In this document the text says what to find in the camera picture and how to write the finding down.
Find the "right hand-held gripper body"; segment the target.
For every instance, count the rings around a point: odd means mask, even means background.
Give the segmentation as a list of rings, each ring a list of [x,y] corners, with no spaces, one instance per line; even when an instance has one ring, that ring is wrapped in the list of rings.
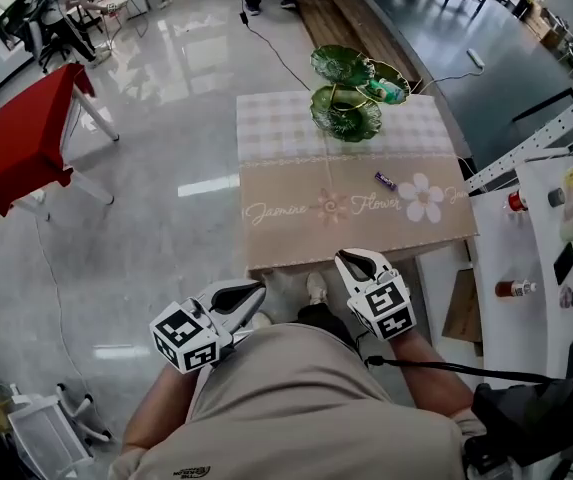
[[[387,341],[413,328],[413,308],[402,276],[385,271],[348,299],[358,321],[378,340]]]

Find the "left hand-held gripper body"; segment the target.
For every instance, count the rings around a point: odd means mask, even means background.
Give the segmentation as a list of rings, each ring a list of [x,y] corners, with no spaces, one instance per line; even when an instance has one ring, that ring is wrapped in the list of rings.
[[[223,291],[171,302],[149,324],[157,351],[180,373],[196,372],[234,352],[224,317],[234,301]]]

